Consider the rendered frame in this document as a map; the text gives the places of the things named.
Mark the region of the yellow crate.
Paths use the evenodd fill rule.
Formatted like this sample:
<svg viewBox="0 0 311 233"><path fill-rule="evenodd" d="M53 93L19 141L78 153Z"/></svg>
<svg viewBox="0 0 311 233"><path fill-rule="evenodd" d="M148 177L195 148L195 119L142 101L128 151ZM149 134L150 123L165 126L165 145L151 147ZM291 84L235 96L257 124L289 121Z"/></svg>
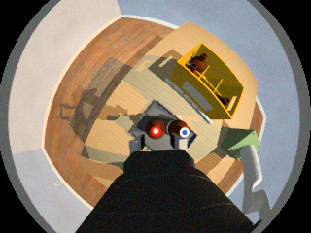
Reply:
<svg viewBox="0 0 311 233"><path fill-rule="evenodd" d="M196 71L196 76L186 66L195 56L202 53L208 56L205 60L207 69L203 70L202 75ZM231 69L203 43L198 44L176 62L170 81L178 86L209 119L232 119L245 89ZM230 103L224 106L216 95L228 97ZM228 111L235 96L237 96L235 102Z"/></svg>

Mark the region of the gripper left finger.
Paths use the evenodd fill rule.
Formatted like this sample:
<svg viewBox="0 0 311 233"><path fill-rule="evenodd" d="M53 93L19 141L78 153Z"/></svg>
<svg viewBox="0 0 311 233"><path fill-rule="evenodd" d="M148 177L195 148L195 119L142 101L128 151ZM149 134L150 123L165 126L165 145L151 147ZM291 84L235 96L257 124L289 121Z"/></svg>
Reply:
<svg viewBox="0 0 311 233"><path fill-rule="evenodd" d="M129 152L141 151L145 146L145 134L140 134L136 139L129 141Z"/></svg>

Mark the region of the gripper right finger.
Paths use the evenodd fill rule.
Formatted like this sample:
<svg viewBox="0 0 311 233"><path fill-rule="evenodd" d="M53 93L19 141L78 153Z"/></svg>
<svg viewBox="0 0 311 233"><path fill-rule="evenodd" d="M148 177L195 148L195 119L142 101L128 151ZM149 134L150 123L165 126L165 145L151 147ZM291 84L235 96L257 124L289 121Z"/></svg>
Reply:
<svg viewBox="0 0 311 233"><path fill-rule="evenodd" d="M188 139L181 138L175 133L170 133L170 144L175 150L187 151Z"/></svg>

